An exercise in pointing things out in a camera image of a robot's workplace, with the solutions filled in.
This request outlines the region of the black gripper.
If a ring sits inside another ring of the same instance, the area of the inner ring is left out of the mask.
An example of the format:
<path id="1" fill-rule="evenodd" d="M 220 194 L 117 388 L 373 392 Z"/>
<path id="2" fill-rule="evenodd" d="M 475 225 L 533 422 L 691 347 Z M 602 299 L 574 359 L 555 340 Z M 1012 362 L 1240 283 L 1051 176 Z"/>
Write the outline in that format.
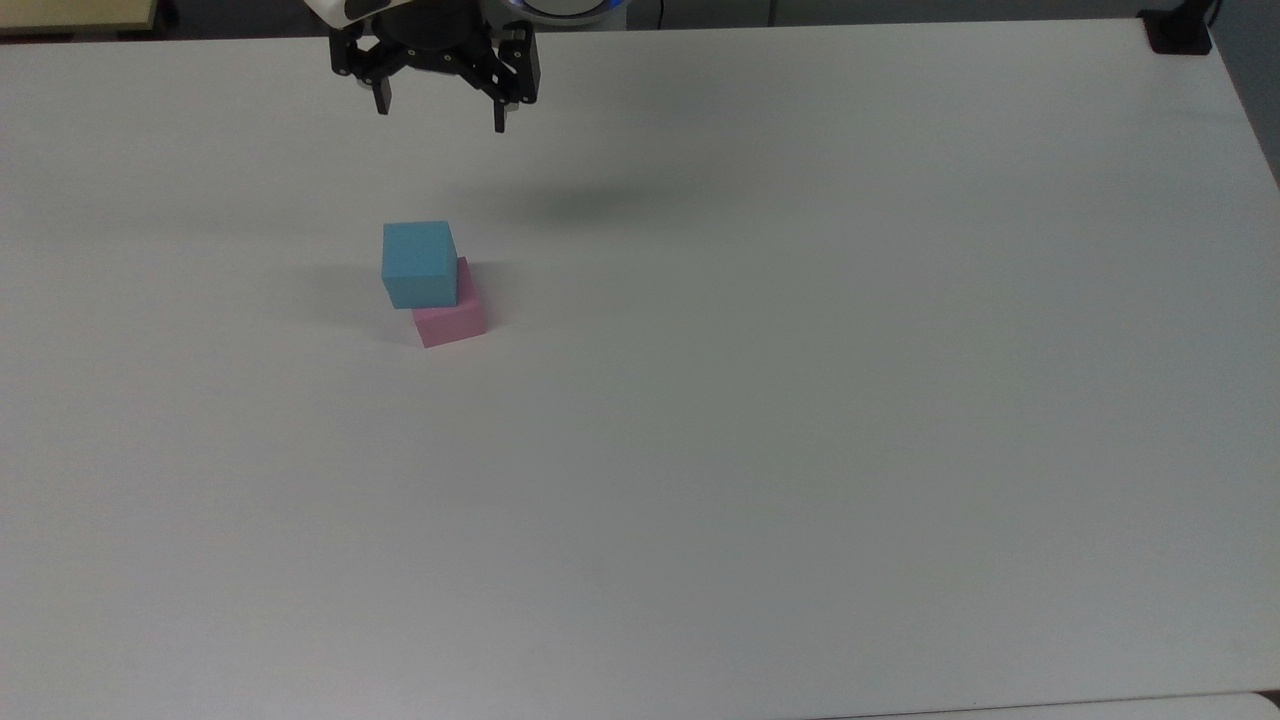
<path id="1" fill-rule="evenodd" d="M 404 1 L 369 19 L 376 42 L 364 49 L 364 26 L 330 28 L 330 69 L 355 78 L 372 95 L 379 115 L 390 113 L 390 74 L 404 67 L 475 78 L 493 102 L 493 123 L 538 101 L 541 68 L 531 22 L 493 27 L 477 1 Z"/>

